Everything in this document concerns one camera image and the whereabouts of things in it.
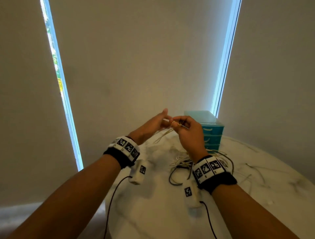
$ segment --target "skin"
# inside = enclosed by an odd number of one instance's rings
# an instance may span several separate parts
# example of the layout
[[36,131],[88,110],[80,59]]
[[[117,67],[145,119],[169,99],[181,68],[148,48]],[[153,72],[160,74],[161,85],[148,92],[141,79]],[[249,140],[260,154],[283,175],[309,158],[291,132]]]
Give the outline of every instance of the skin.
[[[201,125],[187,116],[172,118],[167,109],[128,136],[141,145],[156,131],[170,126],[179,134],[181,144],[194,162],[208,155]],[[115,158],[103,155],[61,185],[8,239],[77,238],[120,170]],[[212,196],[233,239],[298,238],[238,185],[219,185]]]

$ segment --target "beige wall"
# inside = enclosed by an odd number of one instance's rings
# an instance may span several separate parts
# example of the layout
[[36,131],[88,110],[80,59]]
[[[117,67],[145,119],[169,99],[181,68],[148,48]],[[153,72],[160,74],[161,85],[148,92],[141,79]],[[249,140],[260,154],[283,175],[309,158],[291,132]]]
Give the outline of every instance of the beige wall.
[[231,3],[51,1],[84,165],[165,107],[210,110]]
[[0,207],[77,172],[40,2],[0,1]]
[[315,182],[315,2],[243,0],[219,119]]

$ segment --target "white device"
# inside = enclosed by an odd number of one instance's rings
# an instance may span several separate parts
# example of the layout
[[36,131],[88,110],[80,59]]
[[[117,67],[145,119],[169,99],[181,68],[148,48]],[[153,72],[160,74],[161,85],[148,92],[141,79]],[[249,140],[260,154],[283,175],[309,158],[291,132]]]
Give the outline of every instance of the white device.
[[129,182],[135,185],[143,183],[144,176],[147,173],[149,162],[147,160],[138,159],[134,166],[131,167]]
[[201,200],[200,190],[197,187],[195,180],[188,179],[184,181],[182,188],[185,203],[189,208],[197,208],[202,206],[199,202]]

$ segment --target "table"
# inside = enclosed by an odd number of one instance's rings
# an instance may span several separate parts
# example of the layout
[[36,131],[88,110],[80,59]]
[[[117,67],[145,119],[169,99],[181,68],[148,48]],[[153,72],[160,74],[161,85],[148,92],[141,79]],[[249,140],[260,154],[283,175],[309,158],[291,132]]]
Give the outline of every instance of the table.
[[[158,144],[157,134],[141,145],[140,159],[150,162],[142,185],[126,179],[117,189],[109,216],[109,230],[116,238],[213,238],[204,206],[188,209],[181,186],[168,182],[170,163],[184,152],[172,132]],[[220,151],[235,165],[238,184],[301,239],[315,238],[315,185],[279,159],[233,138],[223,136]],[[122,170],[106,196],[106,208]],[[178,169],[173,179],[182,182],[189,172]],[[202,191],[217,238],[231,235],[211,195]]]

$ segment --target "hand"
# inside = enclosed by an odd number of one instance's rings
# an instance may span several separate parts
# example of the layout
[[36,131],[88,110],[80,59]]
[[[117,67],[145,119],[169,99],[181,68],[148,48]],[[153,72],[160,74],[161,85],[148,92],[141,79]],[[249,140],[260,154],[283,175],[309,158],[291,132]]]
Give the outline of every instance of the hand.
[[190,116],[176,116],[170,120],[171,127],[178,133],[179,140],[194,163],[209,155],[204,147],[203,130],[201,124]]
[[167,113],[168,109],[164,109],[162,113],[154,116],[140,128],[132,131],[128,136],[132,138],[133,141],[137,143],[137,145],[143,144],[146,140],[151,138],[156,131],[170,127],[171,123],[164,120],[172,119],[172,117],[167,115]]

